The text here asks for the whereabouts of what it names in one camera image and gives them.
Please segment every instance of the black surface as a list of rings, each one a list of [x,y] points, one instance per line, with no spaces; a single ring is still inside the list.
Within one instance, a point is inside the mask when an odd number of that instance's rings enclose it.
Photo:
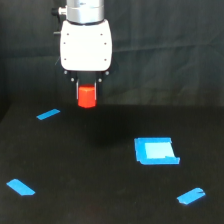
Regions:
[[[224,109],[61,106],[36,118],[51,109],[12,105],[0,123],[0,223],[223,222]],[[137,137],[171,137],[180,165],[136,162]],[[195,187],[207,196],[179,204]]]
[[[65,5],[0,2],[0,63],[13,102],[74,103],[54,66],[60,38],[51,9]],[[223,8],[214,0],[105,0],[120,71],[105,81],[101,103],[223,106]]]

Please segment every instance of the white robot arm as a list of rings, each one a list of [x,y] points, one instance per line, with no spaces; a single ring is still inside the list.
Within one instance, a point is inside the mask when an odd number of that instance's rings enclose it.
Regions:
[[[52,9],[52,15],[66,16],[61,32],[61,65],[68,72],[95,71],[108,75],[112,61],[110,26],[104,19],[104,0],[67,0],[65,8]],[[79,99],[79,81],[74,79]],[[94,84],[97,98],[97,79]]]

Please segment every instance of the blue tape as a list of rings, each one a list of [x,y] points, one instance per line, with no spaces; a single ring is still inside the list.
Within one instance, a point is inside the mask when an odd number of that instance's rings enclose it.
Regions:
[[[37,116],[37,118],[39,120],[43,120],[43,119],[46,119],[46,118],[51,117],[51,116],[53,116],[55,114],[58,114],[58,113],[60,113],[59,110],[53,109],[53,110],[50,110],[50,111],[48,111],[48,112],[46,112],[44,114],[41,114],[41,115]]]
[[[172,143],[171,138],[136,138],[141,143]]]
[[[180,158],[164,156],[164,158],[147,158],[145,143],[171,143],[170,138],[138,138],[134,140],[136,159],[143,165],[179,164]]]
[[[33,190],[17,179],[11,180],[7,185],[22,196],[35,194]]]
[[[205,196],[204,191],[201,188],[195,188],[194,190],[191,190],[187,192],[186,194],[181,195],[177,199],[179,200],[181,204],[188,205],[203,196]]]
[[[172,164],[179,164],[180,158],[177,157],[166,157],[164,159],[146,159],[140,160],[142,165],[172,165]]]

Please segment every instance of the black table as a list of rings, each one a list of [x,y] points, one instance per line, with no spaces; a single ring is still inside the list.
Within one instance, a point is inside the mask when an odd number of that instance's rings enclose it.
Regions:
[[[1,224],[179,224],[224,220],[224,109],[11,105],[0,123]],[[144,166],[134,138],[170,137],[180,165]],[[20,196],[6,183],[33,189]],[[206,197],[184,206],[178,196]]]

